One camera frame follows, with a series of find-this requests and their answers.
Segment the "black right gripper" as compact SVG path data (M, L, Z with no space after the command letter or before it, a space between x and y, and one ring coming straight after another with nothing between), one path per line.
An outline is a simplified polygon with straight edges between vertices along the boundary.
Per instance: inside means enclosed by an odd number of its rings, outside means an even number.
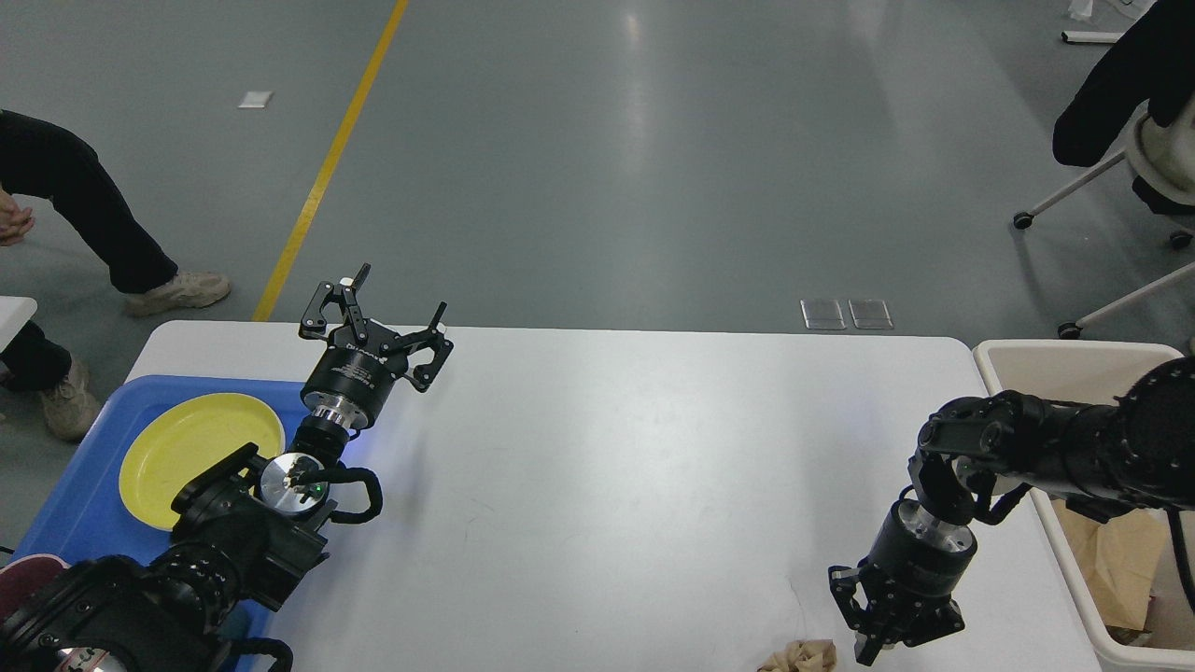
M952 591L978 552L968 526L974 509L969 503L946 518L900 497L858 566L828 567L831 597L854 631L854 661L872 666L888 648L914 648L964 629Z

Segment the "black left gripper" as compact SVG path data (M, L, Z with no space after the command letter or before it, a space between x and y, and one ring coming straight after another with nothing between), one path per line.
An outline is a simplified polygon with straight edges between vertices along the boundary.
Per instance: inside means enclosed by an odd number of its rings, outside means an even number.
M367 322L358 306L358 291L370 270L370 263L363 263L354 276L337 285L317 285L299 320L300 340L326 342L315 369L304 383L304 407L313 415L320 408L332 409L341 415L341 424L353 430L375 424L398 379L406 380L413 391L427 392L454 348L445 335L445 301L418 331L394 332L384 324ZM341 311L341 324L327 319L329 306Z

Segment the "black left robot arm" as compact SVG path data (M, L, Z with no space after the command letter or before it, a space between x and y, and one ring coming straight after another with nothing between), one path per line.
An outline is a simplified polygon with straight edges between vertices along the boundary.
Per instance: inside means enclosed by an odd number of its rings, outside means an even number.
M324 282L298 332L324 352L302 387L307 416L281 456L245 442L188 481L171 507L170 544L148 566L124 554L29 579L4 607L5 671L217 671L245 656L289 671L282 639L231 637L243 601L277 611L326 560L325 524L363 525L384 511L384 485L348 468L348 442L376 424L394 384L424 392L453 352L440 303L425 328L397 332L366 317L358 291L370 273Z

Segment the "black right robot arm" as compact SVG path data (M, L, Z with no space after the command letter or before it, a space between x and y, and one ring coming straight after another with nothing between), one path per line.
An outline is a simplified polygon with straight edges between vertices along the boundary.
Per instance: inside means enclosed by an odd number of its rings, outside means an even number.
M1175 358L1110 405L1006 390L931 413L907 463L909 485L869 552L827 570L854 661L870 666L893 646L962 631L952 589L978 552L970 525L1001 524L1032 489L1093 523L1150 508L1178 526L1194 506L1191 378L1191 358Z

